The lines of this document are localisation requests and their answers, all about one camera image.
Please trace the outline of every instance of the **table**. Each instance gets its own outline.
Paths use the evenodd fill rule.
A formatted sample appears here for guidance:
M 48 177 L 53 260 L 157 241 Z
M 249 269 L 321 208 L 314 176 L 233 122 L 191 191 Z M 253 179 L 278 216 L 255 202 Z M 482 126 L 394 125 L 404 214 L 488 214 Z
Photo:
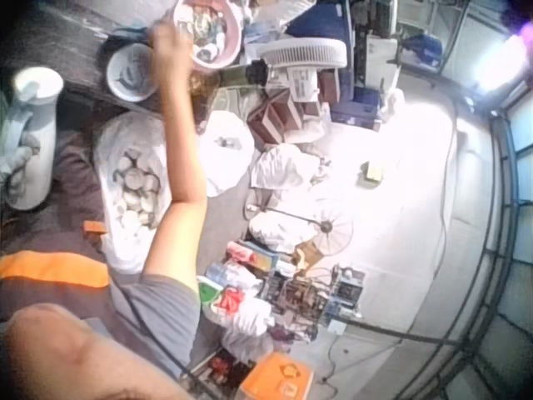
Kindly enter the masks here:
M 0 42 L 0 68 L 4 76 L 11 76 L 24 67 L 47 66 L 62 76 L 69 91 L 160 117 L 157 94 L 132 103 L 109 91 L 105 68 L 116 48 L 108 48 L 104 43 L 113 29 L 128 21 L 137 27 L 149 25 L 164 14 L 169 2 L 128 0 L 106 4 L 90 0 L 48 0 L 35 3 L 24 10 Z M 197 123 L 207 119 L 211 100 L 192 98 Z

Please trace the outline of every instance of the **white container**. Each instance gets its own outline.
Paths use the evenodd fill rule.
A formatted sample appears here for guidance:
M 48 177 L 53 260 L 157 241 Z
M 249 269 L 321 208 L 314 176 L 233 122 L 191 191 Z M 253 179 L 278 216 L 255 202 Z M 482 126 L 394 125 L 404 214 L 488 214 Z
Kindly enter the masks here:
M 37 84 L 38 89 L 35 96 L 27 100 L 22 94 L 30 84 Z M 11 125 L 8 136 L 20 137 L 22 130 L 29 132 L 40 142 L 41 148 L 24 168 L 23 192 L 16 197 L 7 196 L 7 203 L 18 210 L 29 210 L 42 203 L 50 191 L 56 147 L 57 96 L 63 89 L 63 80 L 50 68 L 30 67 L 15 76 L 13 86 L 16 107 L 27 112 L 23 121 Z

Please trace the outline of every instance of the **orange strap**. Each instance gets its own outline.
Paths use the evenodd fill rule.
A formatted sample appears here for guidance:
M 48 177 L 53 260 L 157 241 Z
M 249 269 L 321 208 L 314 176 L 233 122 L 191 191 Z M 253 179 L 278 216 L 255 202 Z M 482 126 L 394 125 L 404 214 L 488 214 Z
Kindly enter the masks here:
M 109 284 L 106 264 L 69 252 L 23 251 L 2 257 L 0 279 L 14 277 L 90 288 L 104 288 Z

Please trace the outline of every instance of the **white appliance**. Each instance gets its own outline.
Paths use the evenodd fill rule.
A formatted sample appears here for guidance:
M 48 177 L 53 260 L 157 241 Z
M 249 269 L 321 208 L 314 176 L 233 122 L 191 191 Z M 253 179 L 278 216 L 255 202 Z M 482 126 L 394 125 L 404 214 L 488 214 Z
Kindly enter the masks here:
M 257 49 L 257 56 L 271 67 L 268 84 L 290 88 L 292 99 L 299 103 L 318 100 L 317 71 L 348 64 L 344 42 L 314 37 L 270 42 Z

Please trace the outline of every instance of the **white plastic bag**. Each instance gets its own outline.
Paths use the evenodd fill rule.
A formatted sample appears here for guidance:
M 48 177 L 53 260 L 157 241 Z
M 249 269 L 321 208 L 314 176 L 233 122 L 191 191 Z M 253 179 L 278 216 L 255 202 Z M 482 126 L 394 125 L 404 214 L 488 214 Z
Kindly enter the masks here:
M 303 218 L 316 219 L 316 204 L 308 187 L 275 191 L 269 208 Z M 272 251 L 293 253 L 295 247 L 317 235 L 316 226 L 279 212 L 258 213 L 248 225 L 250 234 Z
M 253 337 L 228 329 L 222 338 L 222 346 L 241 363 L 257 363 L 274 351 L 274 339 L 268 333 Z
M 231 286 L 241 289 L 248 298 L 257 296 L 263 284 L 263 281 L 257 279 L 246 267 L 232 260 L 224 265 L 212 264 L 207 269 L 206 276 L 224 288 Z
M 304 154 L 293 144 L 278 144 L 264 152 L 252 169 L 252 187 L 291 189 L 311 181 L 320 158 Z
M 285 143 L 312 143 L 326 136 L 331 125 L 330 106 L 327 102 L 321 105 L 320 114 L 319 117 L 304 116 L 301 130 L 290 130 L 284 133 Z
M 247 297 L 239 306 L 227 328 L 233 333 L 261 336 L 274 325 L 272 305 L 260 298 Z
M 137 112 L 115 117 L 104 127 L 94 161 L 102 185 L 107 234 L 102 237 L 102 250 L 107 262 L 121 273 L 139 273 L 152 245 L 155 229 L 145 226 L 124 228 L 120 222 L 122 187 L 113 181 L 119 160 L 128 150 L 141 153 L 140 159 L 159 178 L 161 190 L 154 210 L 157 225 L 170 204 L 164 127 L 160 120 Z
M 221 304 L 223 293 L 210 304 L 203 304 L 202 311 L 207 319 L 232 333 L 247 336 L 261 336 L 273 326 L 272 305 L 260 298 L 245 297 L 235 313 L 229 313 Z
M 197 136 L 198 157 L 214 198 L 236 186 L 252 162 L 254 142 L 248 126 L 233 112 L 211 112 L 206 131 Z

